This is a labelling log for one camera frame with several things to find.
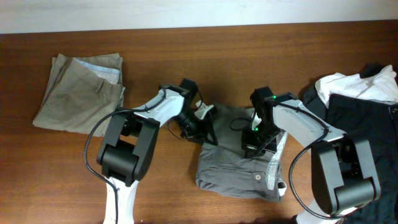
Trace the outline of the grey cargo shorts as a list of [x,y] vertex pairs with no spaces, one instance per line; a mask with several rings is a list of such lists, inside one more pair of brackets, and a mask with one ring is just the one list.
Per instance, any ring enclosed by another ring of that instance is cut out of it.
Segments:
[[288,134],[281,132],[277,135],[275,154],[266,152],[260,157],[247,158],[241,149],[242,132],[231,130],[229,124],[234,118],[249,118],[254,110],[217,103],[215,108],[217,113],[212,122],[218,144],[202,145],[197,186],[226,197],[280,202],[287,189],[282,178],[281,157]]

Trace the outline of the beige shorts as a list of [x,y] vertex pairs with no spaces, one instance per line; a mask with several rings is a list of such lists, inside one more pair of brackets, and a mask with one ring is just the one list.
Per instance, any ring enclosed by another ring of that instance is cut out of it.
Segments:
[[119,54],[52,59],[47,89],[32,124],[38,128],[89,134],[124,104],[123,58]]

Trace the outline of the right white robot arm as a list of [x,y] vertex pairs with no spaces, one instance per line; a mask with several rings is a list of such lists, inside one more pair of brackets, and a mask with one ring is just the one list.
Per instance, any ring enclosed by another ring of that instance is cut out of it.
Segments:
[[254,114],[242,133],[246,157],[276,153],[276,137],[282,131],[304,149],[289,168],[289,185],[297,161],[311,154],[314,199],[294,216],[295,223],[338,223],[358,208],[379,199],[381,186],[370,143],[362,131],[346,133],[306,109],[293,94],[276,96],[267,86],[250,96]]

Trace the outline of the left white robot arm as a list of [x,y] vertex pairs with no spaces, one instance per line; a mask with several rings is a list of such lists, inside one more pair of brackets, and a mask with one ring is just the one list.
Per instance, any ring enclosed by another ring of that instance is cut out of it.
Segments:
[[215,106],[198,101],[191,107],[198,94],[197,84],[184,79],[179,85],[161,85],[158,94],[138,108],[118,108],[105,117],[109,125],[96,158],[101,166],[97,176],[107,187],[105,223],[134,223],[137,185],[149,170],[163,125],[175,121],[182,139],[218,143],[211,122]]

